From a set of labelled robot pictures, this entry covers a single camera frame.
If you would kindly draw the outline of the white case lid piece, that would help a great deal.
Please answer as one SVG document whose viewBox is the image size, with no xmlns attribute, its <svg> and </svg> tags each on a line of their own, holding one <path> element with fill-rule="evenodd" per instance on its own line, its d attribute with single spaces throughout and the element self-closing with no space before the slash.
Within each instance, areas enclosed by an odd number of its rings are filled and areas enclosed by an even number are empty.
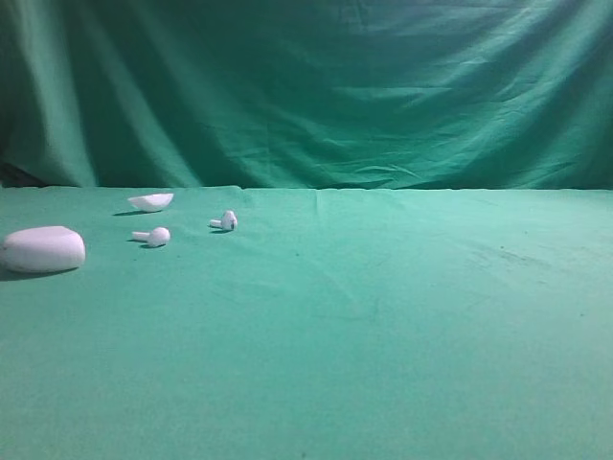
<svg viewBox="0 0 613 460">
<path fill-rule="evenodd" d="M 151 194 L 129 197 L 127 201 L 138 211 L 156 213 L 166 209 L 173 198 L 174 194 Z"/>
</svg>

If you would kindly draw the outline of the white earbud with dark mesh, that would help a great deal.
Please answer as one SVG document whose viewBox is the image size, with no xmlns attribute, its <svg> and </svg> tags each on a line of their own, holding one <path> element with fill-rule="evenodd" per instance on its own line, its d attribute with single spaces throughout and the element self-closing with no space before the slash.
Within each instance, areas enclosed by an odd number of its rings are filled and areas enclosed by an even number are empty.
<svg viewBox="0 0 613 460">
<path fill-rule="evenodd" d="M 238 228 L 238 217 L 233 210 L 226 210 L 218 219 L 211 219 L 209 227 L 215 230 L 230 232 Z"/>
</svg>

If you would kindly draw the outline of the green backdrop cloth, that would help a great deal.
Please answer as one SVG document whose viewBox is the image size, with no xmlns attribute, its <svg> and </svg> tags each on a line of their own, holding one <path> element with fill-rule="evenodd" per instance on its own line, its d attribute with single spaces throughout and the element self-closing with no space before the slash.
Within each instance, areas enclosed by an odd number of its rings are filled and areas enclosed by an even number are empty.
<svg viewBox="0 0 613 460">
<path fill-rule="evenodd" d="M 5 1 L 1 180 L 608 189 L 608 1 Z"/>
</svg>

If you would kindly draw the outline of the white earbud left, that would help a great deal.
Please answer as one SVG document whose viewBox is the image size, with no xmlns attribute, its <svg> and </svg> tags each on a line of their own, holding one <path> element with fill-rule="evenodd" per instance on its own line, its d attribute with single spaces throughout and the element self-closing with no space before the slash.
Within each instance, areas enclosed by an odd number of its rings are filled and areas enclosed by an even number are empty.
<svg viewBox="0 0 613 460">
<path fill-rule="evenodd" d="M 148 247 L 160 247 L 168 244 L 171 239 L 170 230 L 166 227 L 156 227 L 148 232 L 133 231 L 131 238 L 134 241 L 142 242 Z"/>
</svg>

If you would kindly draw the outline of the green table cloth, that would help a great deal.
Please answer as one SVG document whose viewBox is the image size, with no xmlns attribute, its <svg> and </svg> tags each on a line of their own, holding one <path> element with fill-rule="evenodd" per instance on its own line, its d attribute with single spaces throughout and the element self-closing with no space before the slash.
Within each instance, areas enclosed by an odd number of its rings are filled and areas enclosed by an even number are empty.
<svg viewBox="0 0 613 460">
<path fill-rule="evenodd" d="M 611 457 L 610 192 L 128 195 L 1 193 L 87 249 L 1 276 L 3 458 Z"/>
</svg>

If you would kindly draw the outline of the white earbud charging case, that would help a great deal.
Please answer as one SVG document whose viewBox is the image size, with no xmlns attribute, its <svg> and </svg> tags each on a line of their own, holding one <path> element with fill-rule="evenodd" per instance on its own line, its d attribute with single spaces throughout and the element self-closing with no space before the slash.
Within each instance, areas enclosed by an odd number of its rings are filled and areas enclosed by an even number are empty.
<svg viewBox="0 0 613 460">
<path fill-rule="evenodd" d="M 1 263 L 11 271 L 52 273 L 81 267 L 86 260 L 82 236 L 65 226 L 43 226 L 8 234 Z"/>
</svg>

